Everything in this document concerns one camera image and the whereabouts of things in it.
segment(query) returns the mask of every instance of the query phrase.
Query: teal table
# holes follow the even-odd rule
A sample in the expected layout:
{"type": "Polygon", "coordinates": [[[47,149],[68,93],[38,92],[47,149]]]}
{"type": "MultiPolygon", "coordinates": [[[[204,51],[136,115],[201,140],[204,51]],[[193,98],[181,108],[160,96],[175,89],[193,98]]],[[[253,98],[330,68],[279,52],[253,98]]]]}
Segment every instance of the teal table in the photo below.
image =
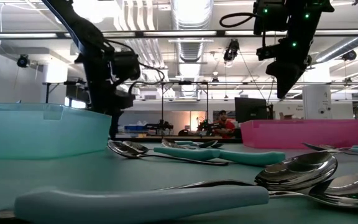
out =
{"type": "MultiPolygon", "coordinates": [[[[145,144],[148,147],[157,144],[145,144]]],[[[227,150],[261,152],[241,144],[227,144],[227,150]]],[[[312,152],[287,150],[287,157],[312,152]]],[[[335,177],[358,173],[358,156],[336,155],[335,177]]],[[[0,160],[0,208],[12,205],[16,196],[40,187],[95,191],[137,191],[203,180],[236,179],[253,182],[261,167],[230,164],[202,166],[160,158],[128,160],[110,152],[96,152],[50,161],[0,160]]],[[[358,223],[358,210],[339,210],[305,198],[271,200],[268,205],[245,207],[184,218],[171,223],[358,223]]]]}

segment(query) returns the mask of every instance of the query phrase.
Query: pink plastic bin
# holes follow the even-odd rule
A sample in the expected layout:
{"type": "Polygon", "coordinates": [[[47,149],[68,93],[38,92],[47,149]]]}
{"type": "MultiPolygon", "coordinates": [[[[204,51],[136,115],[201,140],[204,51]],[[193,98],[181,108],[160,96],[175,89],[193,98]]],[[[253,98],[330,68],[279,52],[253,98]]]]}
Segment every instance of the pink plastic bin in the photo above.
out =
{"type": "Polygon", "coordinates": [[[257,149],[306,149],[302,142],[358,145],[358,120],[255,120],[241,124],[242,143],[257,149]]]}

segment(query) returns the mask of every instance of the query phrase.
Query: man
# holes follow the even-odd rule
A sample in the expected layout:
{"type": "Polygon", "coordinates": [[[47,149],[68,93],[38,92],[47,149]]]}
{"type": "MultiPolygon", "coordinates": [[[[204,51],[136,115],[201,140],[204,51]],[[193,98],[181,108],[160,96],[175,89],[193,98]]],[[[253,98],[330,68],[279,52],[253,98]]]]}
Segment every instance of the man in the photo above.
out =
{"type": "Polygon", "coordinates": [[[232,138],[232,136],[228,135],[230,133],[233,133],[234,131],[234,124],[227,120],[226,111],[221,110],[219,112],[219,120],[218,123],[221,124],[221,129],[215,129],[215,133],[218,133],[222,136],[224,139],[232,138]]]}

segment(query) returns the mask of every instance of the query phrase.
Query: teal plastic bin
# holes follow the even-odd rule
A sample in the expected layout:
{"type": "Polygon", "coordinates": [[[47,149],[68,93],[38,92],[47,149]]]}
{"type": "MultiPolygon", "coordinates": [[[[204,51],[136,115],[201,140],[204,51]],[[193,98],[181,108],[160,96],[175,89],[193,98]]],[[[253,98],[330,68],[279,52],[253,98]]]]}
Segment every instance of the teal plastic bin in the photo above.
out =
{"type": "Polygon", "coordinates": [[[111,117],[53,104],[0,104],[0,159],[54,159],[103,151],[111,117]]]}

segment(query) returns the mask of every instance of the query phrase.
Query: computer monitor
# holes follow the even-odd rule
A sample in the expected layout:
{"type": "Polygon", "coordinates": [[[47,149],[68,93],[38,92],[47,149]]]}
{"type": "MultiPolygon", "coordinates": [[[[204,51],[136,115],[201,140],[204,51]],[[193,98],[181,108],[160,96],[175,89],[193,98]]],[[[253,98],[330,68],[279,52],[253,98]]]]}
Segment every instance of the computer monitor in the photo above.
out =
{"type": "Polygon", "coordinates": [[[235,98],[236,121],[243,123],[255,119],[268,119],[266,100],[235,98]]]}

